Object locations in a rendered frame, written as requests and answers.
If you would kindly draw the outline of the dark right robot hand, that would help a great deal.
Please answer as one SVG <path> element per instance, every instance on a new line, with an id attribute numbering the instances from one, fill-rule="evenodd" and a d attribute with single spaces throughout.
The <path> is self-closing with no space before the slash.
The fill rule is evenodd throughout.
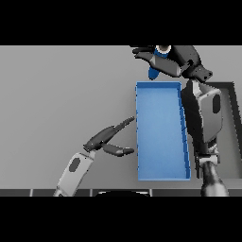
<path id="1" fill-rule="evenodd" d="M 170 45 L 171 50 L 166 59 L 153 55 L 155 46 L 133 45 L 134 58 L 146 61 L 161 70 L 161 73 L 173 78 L 191 78 L 204 83 L 213 75 L 211 70 L 203 66 L 199 53 L 193 45 Z"/>

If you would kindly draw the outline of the dark left robot hand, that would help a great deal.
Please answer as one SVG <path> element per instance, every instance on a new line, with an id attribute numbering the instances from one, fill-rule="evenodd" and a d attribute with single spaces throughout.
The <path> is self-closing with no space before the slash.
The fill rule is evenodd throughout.
<path id="1" fill-rule="evenodd" d="M 124 155 L 128 155 L 134 152 L 133 148 L 130 147 L 118 147 L 115 145 L 109 144 L 109 141 L 117 134 L 118 131 L 127 126 L 130 122 L 134 120 L 134 117 L 130 117 L 117 126 L 109 126 L 95 136 L 93 136 L 84 146 L 83 148 L 87 152 L 98 151 L 103 149 L 106 153 L 111 154 L 116 157 L 122 157 Z"/>

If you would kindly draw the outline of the blue pipe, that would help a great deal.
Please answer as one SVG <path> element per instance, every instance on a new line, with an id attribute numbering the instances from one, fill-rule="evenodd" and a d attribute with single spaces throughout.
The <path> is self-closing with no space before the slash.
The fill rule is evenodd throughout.
<path id="1" fill-rule="evenodd" d="M 168 57 L 170 50 L 171 50 L 170 45 L 156 45 L 153 50 L 153 55 L 160 59 L 166 59 Z M 157 67 L 153 67 L 152 65 L 149 66 L 148 78 L 150 80 L 155 80 L 160 73 L 161 73 L 161 70 L 159 70 Z"/>

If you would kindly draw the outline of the blue bin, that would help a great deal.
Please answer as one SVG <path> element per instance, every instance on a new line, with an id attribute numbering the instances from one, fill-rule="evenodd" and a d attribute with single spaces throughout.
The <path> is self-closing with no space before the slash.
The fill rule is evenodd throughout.
<path id="1" fill-rule="evenodd" d="M 187 131 L 178 81 L 137 81 L 138 180 L 189 181 Z"/>

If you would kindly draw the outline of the dark strip with pale lines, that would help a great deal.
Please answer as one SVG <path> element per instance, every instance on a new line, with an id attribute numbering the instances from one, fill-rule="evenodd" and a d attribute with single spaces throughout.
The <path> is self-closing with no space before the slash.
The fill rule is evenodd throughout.
<path id="1" fill-rule="evenodd" d="M 53 197 L 54 189 L 0 189 L 0 197 Z M 79 189 L 75 197 L 200 197 L 199 189 L 96 190 Z M 230 197 L 242 197 L 242 189 L 229 189 Z"/>

